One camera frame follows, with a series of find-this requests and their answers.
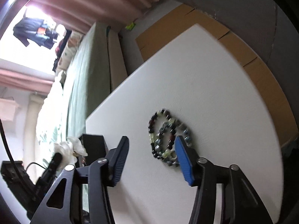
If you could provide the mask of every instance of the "brown cardboard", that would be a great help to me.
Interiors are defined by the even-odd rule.
[[[173,31],[173,28],[175,28],[177,22],[193,9],[194,8],[188,5],[181,4],[180,6],[176,7],[171,12],[166,14],[164,17],[159,19],[136,38],[139,49],[142,49],[146,44],[159,39],[160,34],[157,31],[162,31],[162,33],[166,31]]]
[[[219,39],[219,42],[236,58],[241,66],[245,66],[257,57],[253,50],[233,32],[228,32]]]
[[[201,25],[215,38],[220,38],[229,31],[228,28],[206,14],[182,4],[136,38],[143,60],[146,61],[194,24]]]
[[[227,32],[229,32],[229,29],[227,27],[225,27],[217,20],[211,18],[210,16],[198,10],[193,10],[192,12],[188,13],[184,17],[183,23],[186,25],[185,26],[186,29],[190,28],[194,24],[199,24],[200,26],[205,28],[216,39],[219,39]]]
[[[254,59],[243,68],[269,110],[280,145],[293,140],[298,135],[295,118],[281,87],[269,68],[260,58]]]

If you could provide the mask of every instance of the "hanging clothes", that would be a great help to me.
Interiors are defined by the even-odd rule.
[[[39,46],[44,46],[51,49],[56,43],[58,33],[56,31],[51,31],[47,24],[44,24],[44,19],[39,18],[22,18],[13,27],[13,35],[20,40],[24,46],[29,45],[28,40],[32,40]]]

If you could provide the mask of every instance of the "pillow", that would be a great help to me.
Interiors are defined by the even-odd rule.
[[[71,63],[77,49],[80,45],[81,39],[83,34],[72,31],[70,37],[68,38],[68,42],[65,45],[65,48],[61,54],[61,57],[58,61],[58,66],[56,68],[56,73],[60,72],[61,70],[67,70],[68,66]]]

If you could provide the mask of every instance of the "white table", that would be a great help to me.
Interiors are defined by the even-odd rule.
[[[109,189],[117,224],[189,222],[196,188],[188,186],[179,168],[151,153],[148,121],[161,108],[190,127],[200,156],[216,165],[239,165],[277,222],[283,167],[270,115],[237,61],[194,25],[135,71],[86,120],[87,133],[103,135],[109,149],[122,135],[130,140],[121,181]]]

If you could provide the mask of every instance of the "mattress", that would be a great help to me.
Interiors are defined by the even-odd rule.
[[[110,94],[107,25],[96,22],[83,38],[66,73],[62,140],[85,133],[86,118]]]

